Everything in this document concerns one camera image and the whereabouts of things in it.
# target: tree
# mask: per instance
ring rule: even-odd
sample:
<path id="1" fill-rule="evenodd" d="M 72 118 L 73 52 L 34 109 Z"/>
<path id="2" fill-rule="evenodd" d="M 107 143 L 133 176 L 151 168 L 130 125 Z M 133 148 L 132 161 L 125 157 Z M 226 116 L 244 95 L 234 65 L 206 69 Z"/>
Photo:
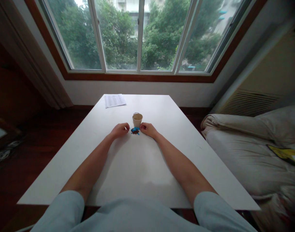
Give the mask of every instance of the tree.
<path id="1" fill-rule="evenodd" d="M 95 34 L 87 0 L 48 0 L 65 46 L 76 69 L 100 69 Z M 188 44 L 185 59 L 196 66 L 206 62 L 219 42 L 208 33 L 218 19 L 222 0 L 204 0 Z M 190 6 L 190 0 L 152 1 L 150 23 L 144 29 L 143 70 L 171 70 Z M 129 12 L 119 11 L 112 0 L 96 0 L 101 38 L 108 69 L 137 68 L 137 39 Z"/>
<path id="2" fill-rule="evenodd" d="M 48 0 L 54 18 L 76 69 L 101 69 L 87 1 Z"/>
<path id="3" fill-rule="evenodd" d="M 199 15 L 196 20 L 188 48 L 185 53 L 185 59 L 188 64 L 195 65 L 197 71 L 204 71 L 208 59 L 212 56 L 217 44 L 220 41 L 220 35 L 209 33 L 207 30 L 214 27 L 219 18 L 218 9 L 222 0 L 203 1 Z"/>
<path id="4" fill-rule="evenodd" d="M 142 48 L 144 70 L 171 70 L 170 63 L 185 24 L 190 0 L 167 0 L 162 7 L 155 1 L 150 4 L 150 23 L 145 28 Z"/>
<path id="5" fill-rule="evenodd" d="M 213 53 L 219 41 L 218 35 L 203 35 L 218 19 L 222 0 L 204 0 L 188 44 L 185 59 L 189 63 L 201 62 Z M 150 4 L 150 24 L 145 29 L 146 39 L 142 49 L 145 70 L 171 70 L 177 46 L 185 24 L 190 0 L 167 0 L 162 7 L 155 1 Z"/>
<path id="6" fill-rule="evenodd" d="M 108 69 L 137 69 L 138 43 L 128 12 L 118 11 L 111 0 L 98 0 L 97 14 Z"/>

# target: small toy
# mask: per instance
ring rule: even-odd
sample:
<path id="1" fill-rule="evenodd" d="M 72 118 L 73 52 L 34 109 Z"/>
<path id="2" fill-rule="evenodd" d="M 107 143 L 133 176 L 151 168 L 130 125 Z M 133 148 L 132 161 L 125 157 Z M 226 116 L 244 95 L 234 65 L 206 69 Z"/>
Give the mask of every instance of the small toy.
<path id="1" fill-rule="evenodd" d="M 140 128 L 135 127 L 135 128 L 133 128 L 133 129 L 131 129 L 131 133 L 132 133 L 132 134 L 138 134 L 138 135 L 140 135 L 140 134 L 139 134 L 139 130 L 140 130 Z"/>

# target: curtain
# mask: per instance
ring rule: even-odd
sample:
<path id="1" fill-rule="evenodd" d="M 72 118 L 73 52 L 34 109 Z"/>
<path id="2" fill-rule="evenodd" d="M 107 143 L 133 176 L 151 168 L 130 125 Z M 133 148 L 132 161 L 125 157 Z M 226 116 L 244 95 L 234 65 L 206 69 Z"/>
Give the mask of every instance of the curtain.
<path id="1" fill-rule="evenodd" d="M 51 107 L 73 106 L 12 0 L 0 0 L 0 42 Z"/>

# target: left hand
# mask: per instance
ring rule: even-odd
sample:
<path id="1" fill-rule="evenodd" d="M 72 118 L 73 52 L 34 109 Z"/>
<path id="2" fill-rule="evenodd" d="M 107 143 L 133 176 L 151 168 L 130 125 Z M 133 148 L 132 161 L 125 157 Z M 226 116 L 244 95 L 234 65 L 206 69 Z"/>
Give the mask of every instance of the left hand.
<path id="1" fill-rule="evenodd" d="M 127 122 L 119 123 L 113 128 L 110 135 L 112 135 L 114 139 L 117 139 L 119 137 L 126 135 L 129 131 L 129 129 L 130 129 L 130 127 Z"/>

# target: light blue sleeve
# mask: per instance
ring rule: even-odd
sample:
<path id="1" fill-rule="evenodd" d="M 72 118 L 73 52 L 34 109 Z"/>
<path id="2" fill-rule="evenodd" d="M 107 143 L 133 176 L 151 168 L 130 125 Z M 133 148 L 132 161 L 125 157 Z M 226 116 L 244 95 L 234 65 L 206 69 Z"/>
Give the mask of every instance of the light blue sleeve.
<path id="1" fill-rule="evenodd" d="M 31 231 L 69 231 L 81 222 L 84 199 L 76 191 L 57 195 Z"/>
<path id="2" fill-rule="evenodd" d="M 256 232 L 254 227 L 215 193 L 198 194 L 194 201 L 194 211 L 199 225 L 212 232 Z"/>

